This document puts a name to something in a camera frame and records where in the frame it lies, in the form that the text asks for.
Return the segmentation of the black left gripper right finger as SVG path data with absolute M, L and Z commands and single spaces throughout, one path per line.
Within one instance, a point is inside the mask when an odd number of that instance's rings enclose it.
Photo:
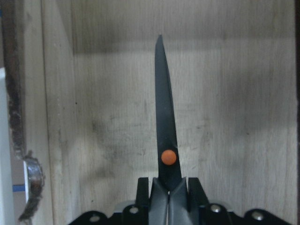
M 198 178 L 188 178 L 188 215 L 193 225 L 202 225 L 209 200 Z

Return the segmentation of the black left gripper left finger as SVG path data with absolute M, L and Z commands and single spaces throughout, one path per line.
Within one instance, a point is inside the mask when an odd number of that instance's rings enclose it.
M 138 208 L 137 225 L 149 224 L 149 179 L 141 177 L 138 179 L 135 206 Z

